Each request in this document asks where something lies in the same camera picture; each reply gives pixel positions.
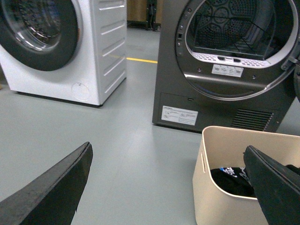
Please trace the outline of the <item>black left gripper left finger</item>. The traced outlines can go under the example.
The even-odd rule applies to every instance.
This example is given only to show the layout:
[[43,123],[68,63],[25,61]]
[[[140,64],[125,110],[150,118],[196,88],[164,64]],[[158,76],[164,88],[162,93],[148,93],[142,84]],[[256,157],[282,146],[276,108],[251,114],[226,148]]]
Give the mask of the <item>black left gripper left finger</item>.
[[70,225],[93,159],[85,142],[29,184],[0,202],[2,225]]

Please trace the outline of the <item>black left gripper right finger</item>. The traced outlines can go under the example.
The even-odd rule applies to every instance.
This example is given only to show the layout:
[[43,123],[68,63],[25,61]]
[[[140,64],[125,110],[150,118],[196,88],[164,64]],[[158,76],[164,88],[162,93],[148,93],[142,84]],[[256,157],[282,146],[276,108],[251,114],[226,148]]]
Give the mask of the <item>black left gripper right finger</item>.
[[283,165],[249,145],[243,160],[255,196],[269,225],[300,223],[300,168]]

